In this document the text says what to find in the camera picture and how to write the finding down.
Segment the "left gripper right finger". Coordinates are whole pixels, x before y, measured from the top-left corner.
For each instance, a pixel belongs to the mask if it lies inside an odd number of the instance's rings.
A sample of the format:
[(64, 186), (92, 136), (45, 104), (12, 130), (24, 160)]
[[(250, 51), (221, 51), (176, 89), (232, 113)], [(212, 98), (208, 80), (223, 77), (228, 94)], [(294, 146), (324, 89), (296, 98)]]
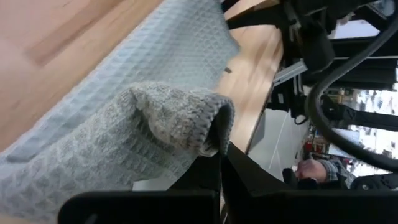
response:
[(397, 224), (397, 174), (342, 177), (319, 184), (298, 180), (292, 169), (283, 180), (262, 169), (234, 144), (221, 160), (221, 180), (230, 223)]

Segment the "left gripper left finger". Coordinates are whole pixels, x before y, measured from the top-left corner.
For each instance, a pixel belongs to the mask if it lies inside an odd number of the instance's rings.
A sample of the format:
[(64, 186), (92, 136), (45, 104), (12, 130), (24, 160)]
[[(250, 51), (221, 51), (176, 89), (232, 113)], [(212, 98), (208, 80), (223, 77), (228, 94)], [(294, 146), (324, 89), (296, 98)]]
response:
[(58, 224), (219, 223), (221, 157), (199, 157), (163, 191), (95, 191), (61, 207)]

